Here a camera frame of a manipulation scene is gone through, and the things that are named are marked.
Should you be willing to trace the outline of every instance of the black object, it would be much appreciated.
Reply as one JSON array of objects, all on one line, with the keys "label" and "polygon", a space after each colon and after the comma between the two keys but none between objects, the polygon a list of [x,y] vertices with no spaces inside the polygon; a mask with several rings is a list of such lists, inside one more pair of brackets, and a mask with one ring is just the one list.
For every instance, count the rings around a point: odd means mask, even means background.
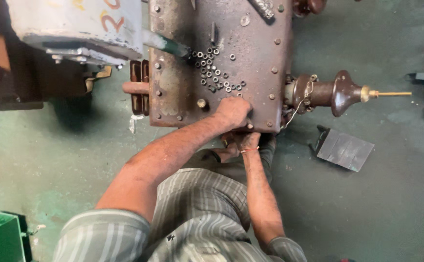
[{"label": "black object", "polygon": [[321,125],[317,128],[322,132],[315,150],[317,157],[359,172],[374,144]]}]

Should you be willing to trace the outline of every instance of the wrist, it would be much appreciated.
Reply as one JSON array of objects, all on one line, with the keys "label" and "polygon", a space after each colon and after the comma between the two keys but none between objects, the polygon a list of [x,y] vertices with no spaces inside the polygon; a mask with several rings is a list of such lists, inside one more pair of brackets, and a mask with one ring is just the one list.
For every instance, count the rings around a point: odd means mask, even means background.
[{"label": "wrist", "polygon": [[223,128],[222,133],[226,133],[235,128],[233,122],[222,112],[215,112],[209,117],[218,122],[220,128]]}]

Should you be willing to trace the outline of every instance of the wire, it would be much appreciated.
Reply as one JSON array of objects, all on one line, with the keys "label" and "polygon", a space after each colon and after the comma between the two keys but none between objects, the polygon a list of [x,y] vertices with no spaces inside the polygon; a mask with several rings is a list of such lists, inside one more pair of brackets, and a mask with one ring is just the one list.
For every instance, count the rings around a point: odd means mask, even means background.
[{"label": "wire", "polygon": [[301,103],[304,101],[304,99],[306,99],[310,94],[312,94],[312,92],[314,91],[314,82],[313,81],[311,81],[311,85],[312,85],[312,88],[311,88],[311,92],[309,92],[309,93],[307,93],[307,94],[305,94],[304,95],[304,98],[301,100],[301,102],[298,104],[298,107],[297,107],[297,109],[293,112],[293,115],[291,116],[291,118],[290,118],[290,120],[287,122],[287,124],[285,125],[285,128],[288,126],[288,124],[291,122],[291,120],[293,120],[293,117],[295,117],[295,115],[297,114],[297,112],[298,112],[298,109],[299,109],[299,107],[301,106]]}]

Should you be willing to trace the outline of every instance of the red thread bracelet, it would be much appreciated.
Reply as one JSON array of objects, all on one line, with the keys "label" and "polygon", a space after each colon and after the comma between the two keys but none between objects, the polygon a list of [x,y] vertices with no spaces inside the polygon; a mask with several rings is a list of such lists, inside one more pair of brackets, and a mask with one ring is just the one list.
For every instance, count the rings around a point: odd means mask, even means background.
[{"label": "red thread bracelet", "polygon": [[259,149],[259,146],[256,147],[256,148],[252,148],[252,149],[244,149],[243,151],[240,151],[240,153],[242,154],[242,153],[246,153],[246,152],[249,152],[249,151],[252,151],[252,150],[257,150],[257,149]]}]

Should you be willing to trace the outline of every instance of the painted number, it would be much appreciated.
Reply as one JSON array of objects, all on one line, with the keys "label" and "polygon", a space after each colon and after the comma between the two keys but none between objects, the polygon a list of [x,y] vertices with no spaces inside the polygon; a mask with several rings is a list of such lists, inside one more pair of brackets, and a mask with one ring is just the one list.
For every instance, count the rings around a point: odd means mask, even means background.
[{"label": "painted number", "polygon": [[109,31],[109,29],[107,28],[107,25],[106,25],[107,21],[109,21],[113,25],[113,27],[115,27],[116,33],[118,33],[120,31],[120,28],[122,27],[122,25],[124,23],[124,17],[122,17],[118,22],[115,22],[115,20],[109,15],[102,16],[102,26],[103,26],[105,32]]},{"label": "painted number", "polygon": [[120,0],[115,0],[115,4],[110,4],[109,0],[103,0],[111,9],[119,9],[120,8]]},{"label": "painted number", "polygon": [[[115,4],[111,4],[109,0],[103,0],[111,9],[119,9],[120,8],[120,0],[115,0]],[[115,22],[115,19],[113,19],[109,15],[102,16],[102,26],[105,30],[105,32],[108,32],[109,29],[107,27],[107,21],[110,22],[113,27],[116,29],[116,33],[120,31],[120,28],[122,27],[124,23],[124,17],[122,17],[118,22]]]}]

